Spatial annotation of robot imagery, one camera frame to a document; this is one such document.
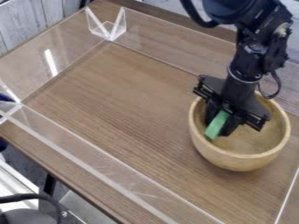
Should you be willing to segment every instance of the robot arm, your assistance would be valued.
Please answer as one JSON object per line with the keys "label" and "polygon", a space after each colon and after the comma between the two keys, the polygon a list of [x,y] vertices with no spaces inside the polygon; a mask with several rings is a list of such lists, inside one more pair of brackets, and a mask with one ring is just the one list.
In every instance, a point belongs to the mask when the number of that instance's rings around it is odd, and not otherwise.
{"label": "robot arm", "polygon": [[291,35],[292,14],[279,0],[202,0],[211,21],[203,21],[191,0],[182,5],[194,21],[203,27],[235,25],[238,27],[236,54],[228,65],[226,80],[202,75],[194,93],[207,102],[206,123],[211,124],[218,113],[228,113],[220,134],[228,136],[240,124],[262,130],[271,115],[255,97],[255,90],[264,75],[272,75],[278,91],[266,95],[271,99],[282,87],[276,69],[288,59],[286,48]]}

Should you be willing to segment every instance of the bowl rim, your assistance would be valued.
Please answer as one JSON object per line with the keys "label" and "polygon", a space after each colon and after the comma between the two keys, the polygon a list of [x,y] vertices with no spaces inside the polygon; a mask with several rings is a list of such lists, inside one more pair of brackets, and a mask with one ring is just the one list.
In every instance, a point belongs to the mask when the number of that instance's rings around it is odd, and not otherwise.
{"label": "bowl rim", "polygon": [[290,136],[291,136],[291,123],[290,123],[290,119],[288,119],[288,116],[287,116],[283,108],[280,107],[280,105],[276,103],[275,100],[268,100],[268,101],[275,106],[275,108],[278,109],[278,111],[280,113],[280,116],[284,119],[284,136],[283,136],[283,139],[279,142],[279,144],[271,150],[267,150],[267,151],[264,151],[262,153],[258,153],[258,154],[238,154],[238,153],[234,153],[234,152],[228,152],[228,151],[223,150],[220,147],[218,147],[215,144],[212,144],[207,140],[207,138],[202,135],[202,133],[199,132],[199,129],[198,129],[196,125],[195,125],[195,121],[194,121],[194,111],[195,111],[195,108],[196,108],[198,104],[202,101],[204,101],[204,99],[198,97],[195,99],[195,101],[192,102],[192,104],[191,104],[191,109],[190,109],[191,132],[200,139],[200,141],[204,144],[207,144],[207,146],[214,151],[216,151],[218,153],[220,153],[224,156],[230,156],[230,157],[234,157],[234,158],[242,158],[242,159],[251,159],[251,158],[264,158],[267,156],[271,156],[271,155],[276,154],[284,148],[286,143],[288,142],[288,139],[290,139]]}

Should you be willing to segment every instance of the green object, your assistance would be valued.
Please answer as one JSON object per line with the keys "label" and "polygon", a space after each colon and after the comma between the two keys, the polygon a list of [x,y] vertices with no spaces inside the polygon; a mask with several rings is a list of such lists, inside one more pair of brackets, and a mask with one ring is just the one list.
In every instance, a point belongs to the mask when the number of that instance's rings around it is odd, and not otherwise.
{"label": "green object", "polygon": [[220,135],[220,131],[223,128],[223,125],[226,123],[226,121],[230,118],[230,113],[227,113],[226,111],[220,111],[218,113],[218,115],[215,116],[214,120],[210,123],[208,128],[206,129],[204,132],[204,136],[214,141],[216,139],[216,137]]}

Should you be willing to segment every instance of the wooden bowl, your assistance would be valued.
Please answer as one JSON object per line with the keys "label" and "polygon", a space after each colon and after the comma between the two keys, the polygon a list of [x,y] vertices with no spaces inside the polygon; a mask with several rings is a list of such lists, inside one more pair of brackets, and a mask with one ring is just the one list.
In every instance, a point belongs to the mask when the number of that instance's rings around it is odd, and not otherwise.
{"label": "wooden bowl", "polygon": [[260,95],[272,119],[260,132],[240,125],[228,137],[219,137],[210,142],[204,137],[206,102],[199,97],[190,111],[191,140],[199,153],[220,168],[248,172],[266,166],[282,152],[291,135],[291,125],[286,112],[275,101],[266,100]]}

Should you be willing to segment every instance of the wood grain tabletop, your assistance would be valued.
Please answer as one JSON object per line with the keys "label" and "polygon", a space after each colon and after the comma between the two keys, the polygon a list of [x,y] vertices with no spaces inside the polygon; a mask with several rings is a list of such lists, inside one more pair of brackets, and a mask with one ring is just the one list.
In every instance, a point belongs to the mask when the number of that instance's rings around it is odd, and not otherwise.
{"label": "wood grain tabletop", "polygon": [[[120,5],[234,41],[232,31],[204,30],[184,16],[127,0],[95,1],[91,9],[103,21],[114,21]],[[203,58],[211,50],[220,51],[223,60],[234,53],[234,48],[219,49],[216,43],[207,50],[203,47]],[[218,74],[224,69],[215,62],[199,59],[196,63],[203,73]],[[247,173],[224,171],[206,161],[192,146],[188,110],[196,97],[194,85],[195,75],[107,42],[24,103],[223,222],[275,223],[298,168],[299,118],[288,114],[292,136],[268,167]],[[0,126],[0,133],[118,222],[163,223],[12,123]],[[83,152],[84,149],[73,150],[79,155]],[[96,155],[83,156],[98,162]]]}

